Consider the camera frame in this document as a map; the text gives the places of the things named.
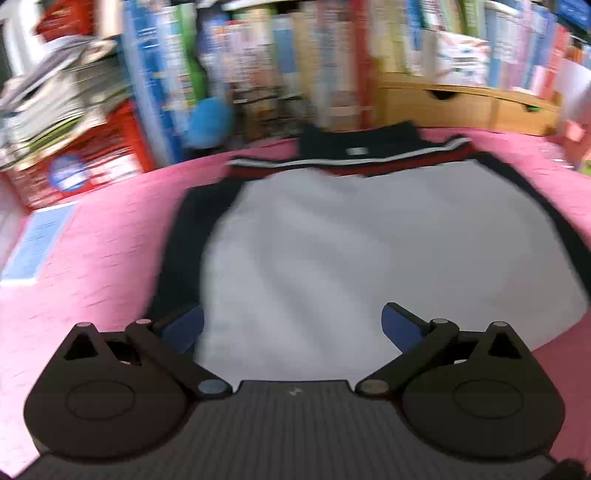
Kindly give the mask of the row of upright books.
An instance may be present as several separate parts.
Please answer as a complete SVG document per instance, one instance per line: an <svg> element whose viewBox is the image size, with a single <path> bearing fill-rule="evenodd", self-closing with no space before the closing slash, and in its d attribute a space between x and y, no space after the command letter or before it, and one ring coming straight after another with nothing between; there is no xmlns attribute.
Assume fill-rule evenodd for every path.
<svg viewBox="0 0 591 480"><path fill-rule="evenodd" d="M370 124L372 63L363 1L126 1L122 53L143 135L155 163L177 164L239 148L186 145L189 115L204 98L231 107L236 89L283 87L317 109L329 131Z"/></svg>

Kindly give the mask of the stack of magazines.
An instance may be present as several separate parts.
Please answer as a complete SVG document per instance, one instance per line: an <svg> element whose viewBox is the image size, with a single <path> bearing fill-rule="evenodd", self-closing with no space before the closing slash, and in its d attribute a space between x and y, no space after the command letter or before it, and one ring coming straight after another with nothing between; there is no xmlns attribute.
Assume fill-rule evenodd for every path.
<svg viewBox="0 0 591 480"><path fill-rule="evenodd" d="M1 168L31 165L103 125L130 97L114 38L72 35L1 96Z"/></svg>

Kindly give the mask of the blue plush ball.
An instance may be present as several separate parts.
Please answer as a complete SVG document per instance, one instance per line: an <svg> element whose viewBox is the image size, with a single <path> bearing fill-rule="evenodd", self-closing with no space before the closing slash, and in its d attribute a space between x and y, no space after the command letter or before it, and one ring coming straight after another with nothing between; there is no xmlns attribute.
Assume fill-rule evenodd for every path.
<svg viewBox="0 0 591 480"><path fill-rule="evenodd" d="M193 149L218 147L230 135L233 127L233 111L225 101L217 97L204 98L189 115L185 143Z"/></svg>

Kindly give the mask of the pink wooden toy shelf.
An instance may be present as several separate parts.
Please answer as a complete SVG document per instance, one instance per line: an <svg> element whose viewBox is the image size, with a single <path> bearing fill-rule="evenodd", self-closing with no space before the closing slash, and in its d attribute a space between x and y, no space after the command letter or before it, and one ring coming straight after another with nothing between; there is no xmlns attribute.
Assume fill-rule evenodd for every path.
<svg viewBox="0 0 591 480"><path fill-rule="evenodd" d="M564 159L579 173L590 175L590 120L576 122L567 120L559 137Z"/></svg>

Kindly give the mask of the red plastic crate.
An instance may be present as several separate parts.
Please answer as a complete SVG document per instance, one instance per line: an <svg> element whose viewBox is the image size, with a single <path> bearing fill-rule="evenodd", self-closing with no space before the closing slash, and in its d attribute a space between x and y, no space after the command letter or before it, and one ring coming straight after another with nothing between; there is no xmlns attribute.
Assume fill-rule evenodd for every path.
<svg viewBox="0 0 591 480"><path fill-rule="evenodd" d="M56 153L10 167L3 176L24 208L32 211L156 168L134 102L126 100L104 124Z"/></svg>

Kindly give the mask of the wooden drawer organizer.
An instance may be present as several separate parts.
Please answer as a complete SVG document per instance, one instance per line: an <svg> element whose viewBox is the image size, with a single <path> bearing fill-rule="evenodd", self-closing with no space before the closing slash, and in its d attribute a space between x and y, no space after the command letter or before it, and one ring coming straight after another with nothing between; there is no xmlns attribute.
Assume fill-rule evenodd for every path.
<svg viewBox="0 0 591 480"><path fill-rule="evenodd" d="M374 94L377 126L411 121L421 128L474 128L533 136L553 134L562 95L549 100L518 91L431 84L422 77L384 73Z"/></svg>

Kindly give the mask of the pink bunny print towel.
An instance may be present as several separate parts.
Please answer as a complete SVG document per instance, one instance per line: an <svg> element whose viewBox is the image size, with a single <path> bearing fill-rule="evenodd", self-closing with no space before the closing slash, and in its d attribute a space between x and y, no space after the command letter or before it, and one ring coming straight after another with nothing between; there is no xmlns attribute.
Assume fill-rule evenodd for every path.
<svg viewBox="0 0 591 480"><path fill-rule="evenodd" d="M520 171L579 230L590 249L590 177L568 169L557 141L474 129L423 129L442 142L466 135ZM37 457L23 419L32 386L71 327L122 330L142 313L159 270L170 217L184 190L221 176L232 153L139 175L78 196L36 281L1 286L1 472ZM552 455L590 469L590 311L536 350L561 392L566 420Z"/></svg>

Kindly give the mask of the row of slanted books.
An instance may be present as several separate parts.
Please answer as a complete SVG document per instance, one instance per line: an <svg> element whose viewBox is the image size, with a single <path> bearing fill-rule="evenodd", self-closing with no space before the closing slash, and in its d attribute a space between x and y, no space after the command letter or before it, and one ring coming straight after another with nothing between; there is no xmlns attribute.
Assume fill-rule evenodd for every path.
<svg viewBox="0 0 591 480"><path fill-rule="evenodd" d="M587 1L372 1L381 71L549 100L565 59L590 63Z"/></svg>

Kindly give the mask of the navy white zip jacket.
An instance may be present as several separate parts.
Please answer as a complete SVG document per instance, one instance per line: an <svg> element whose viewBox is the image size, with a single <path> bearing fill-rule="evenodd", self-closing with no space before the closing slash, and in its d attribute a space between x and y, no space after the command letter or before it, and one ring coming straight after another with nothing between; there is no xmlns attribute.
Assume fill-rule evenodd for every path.
<svg viewBox="0 0 591 480"><path fill-rule="evenodd" d="M530 347L590 307L590 251L508 162L411 123L310 128L297 156L237 156L187 190L145 317L204 314L197 362L243 380L356 383L398 348L383 307L467 330L506 321Z"/></svg>

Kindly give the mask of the black miniature bicycle model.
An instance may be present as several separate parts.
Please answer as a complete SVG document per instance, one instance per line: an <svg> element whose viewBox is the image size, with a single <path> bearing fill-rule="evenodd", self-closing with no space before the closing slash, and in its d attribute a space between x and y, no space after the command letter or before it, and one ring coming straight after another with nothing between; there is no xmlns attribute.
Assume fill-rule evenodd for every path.
<svg viewBox="0 0 591 480"><path fill-rule="evenodd" d="M236 89L231 100L235 112L232 139L239 145L297 136L317 114L307 95L287 94L283 87Z"/></svg>

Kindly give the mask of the blue printed paper sheet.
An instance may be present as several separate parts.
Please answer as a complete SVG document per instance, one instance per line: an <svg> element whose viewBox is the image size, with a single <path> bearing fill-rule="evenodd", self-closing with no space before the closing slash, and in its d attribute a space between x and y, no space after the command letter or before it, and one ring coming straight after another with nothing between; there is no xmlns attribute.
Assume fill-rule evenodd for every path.
<svg viewBox="0 0 591 480"><path fill-rule="evenodd" d="M37 282L51 250L75 211L70 202L36 210L1 273L2 287L20 287Z"/></svg>

